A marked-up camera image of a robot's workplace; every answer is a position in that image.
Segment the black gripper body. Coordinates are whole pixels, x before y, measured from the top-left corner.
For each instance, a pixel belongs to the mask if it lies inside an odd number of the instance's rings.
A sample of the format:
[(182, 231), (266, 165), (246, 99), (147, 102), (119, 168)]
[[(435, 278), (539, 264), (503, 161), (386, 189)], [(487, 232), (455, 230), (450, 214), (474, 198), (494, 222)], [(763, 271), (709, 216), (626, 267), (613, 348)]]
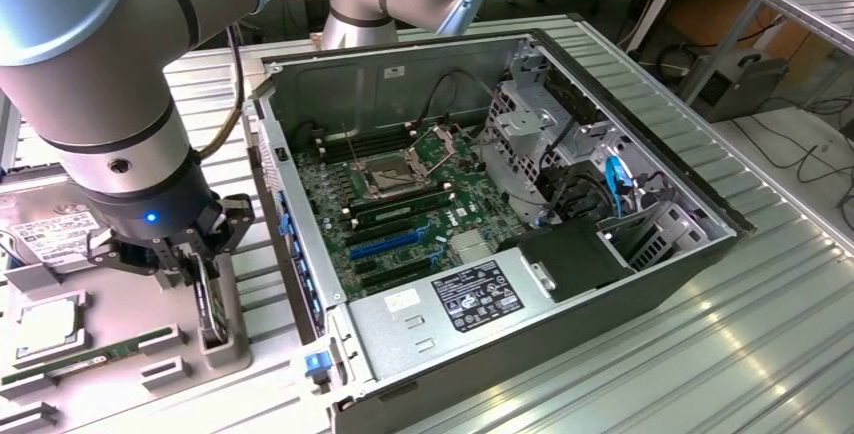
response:
[(207, 230), (223, 212), (195, 153), (175, 166), (131, 164), (123, 173), (87, 166), (78, 170), (78, 183), (108, 225), (132, 240)]

